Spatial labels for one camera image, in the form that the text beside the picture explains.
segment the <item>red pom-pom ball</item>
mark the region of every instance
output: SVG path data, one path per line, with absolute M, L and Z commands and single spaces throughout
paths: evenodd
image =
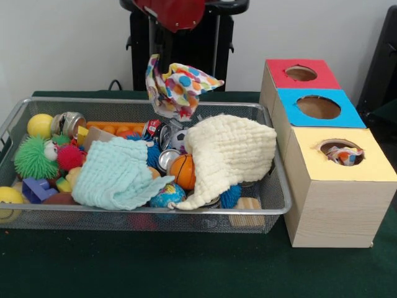
M 65 171 L 82 166 L 83 161 L 84 155 L 76 146 L 67 145 L 58 150 L 58 164 Z

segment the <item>stacked boxes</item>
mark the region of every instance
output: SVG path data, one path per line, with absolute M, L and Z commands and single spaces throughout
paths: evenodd
M 285 215 L 294 247 L 369 247 L 397 189 L 397 175 L 323 60 L 267 60 L 261 104 L 293 194 Z M 355 165 L 333 147 L 363 150 Z

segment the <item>soccer ball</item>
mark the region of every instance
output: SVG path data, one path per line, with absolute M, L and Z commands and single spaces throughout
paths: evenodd
M 180 130 L 172 136 L 171 139 L 171 147 L 173 149 L 178 150 L 182 154 L 186 153 L 185 150 L 185 135 L 187 133 L 187 129 Z

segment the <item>wire mesh basket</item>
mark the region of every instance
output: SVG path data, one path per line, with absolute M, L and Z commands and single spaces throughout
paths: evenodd
M 35 97 L 18 103 L 0 127 L 0 186 L 16 181 L 14 155 L 26 138 L 29 119 L 36 114 L 82 113 L 87 121 L 167 121 L 155 114 L 145 100 L 67 99 Z M 247 117 L 272 126 L 264 107 L 258 104 L 201 102 L 195 115 L 218 114 Z M 198 122 L 194 117 L 186 126 Z M 82 205 L 5 204 L 0 202 L 0 228 L 70 230 L 153 230 L 215 233 L 267 233 L 281 214 L 291 207 L 290 190 L 276 150 L 271 170 L 254 185 L 243 188 L 242 197 L 260 202 L 259 210 L 196 209 L 191 211 L 140 207 L 132 211 L 108 211 Z

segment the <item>teal washcloth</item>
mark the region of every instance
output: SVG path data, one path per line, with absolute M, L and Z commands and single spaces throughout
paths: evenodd
M 152 179 L 145 141 L 96 141 L 73 188 L 74 200 L 107 210 L 132 210 L 154 197 L 173 176 Z

